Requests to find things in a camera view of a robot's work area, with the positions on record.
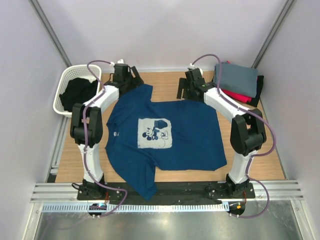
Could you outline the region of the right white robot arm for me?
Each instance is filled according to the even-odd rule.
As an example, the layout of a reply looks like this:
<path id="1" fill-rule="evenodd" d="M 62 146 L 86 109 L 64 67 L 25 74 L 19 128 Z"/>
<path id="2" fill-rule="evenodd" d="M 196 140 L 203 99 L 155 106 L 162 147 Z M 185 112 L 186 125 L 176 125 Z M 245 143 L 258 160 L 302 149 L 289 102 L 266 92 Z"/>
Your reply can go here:
<path id="1" fill-rule="evenodd" d="M 202 102 L 231 123 L 230 144 L 235 154 L 226 175 L 225 192 L 231 198 L 242 197 L 249 188 L 248 174 L 253 157 L 267 140 L 262 112 L 232 100 L 214 82 L 205 82 L 199 68 L 189 68 L 185 78 L 179 79 L 177 98 Z"/>

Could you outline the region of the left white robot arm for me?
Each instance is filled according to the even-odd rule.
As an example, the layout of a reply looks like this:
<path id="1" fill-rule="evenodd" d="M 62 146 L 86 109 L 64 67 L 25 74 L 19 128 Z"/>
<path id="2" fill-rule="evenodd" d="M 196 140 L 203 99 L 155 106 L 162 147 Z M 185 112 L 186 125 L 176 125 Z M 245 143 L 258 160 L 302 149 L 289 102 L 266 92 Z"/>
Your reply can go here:
<path id="1" fill-rule="evenodd" d="M 100 77 L 95 77 L 101 90 L 94 97 L 72 107 L 70 136 L 80 150 L 84 167 L 82 183 L 72 184 L 78 191 L 78 200 L 101 200 L 112 189 L 106 186 L 100 161 L 102 113 L 122 95 L 144 83 L 135 66 L 118 61 L 113 67 L 114 72 L 106 83 L 102 83 Z"/>

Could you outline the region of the blue mickey t-shirt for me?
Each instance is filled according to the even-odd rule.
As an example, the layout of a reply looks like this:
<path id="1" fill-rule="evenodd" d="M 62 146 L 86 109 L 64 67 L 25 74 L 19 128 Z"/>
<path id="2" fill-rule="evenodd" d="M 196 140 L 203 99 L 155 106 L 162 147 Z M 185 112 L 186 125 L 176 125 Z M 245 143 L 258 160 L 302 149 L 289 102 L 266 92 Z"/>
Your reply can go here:
<path id="1" fill-rule="evenodd" d="M 107 122 L 106 153 L 140 196 L 157 192 L 156 169 L 215 171 L 227 164 L 215 109 L 197 101 L 153 102 L 143 84 L 125 93 Z"/>

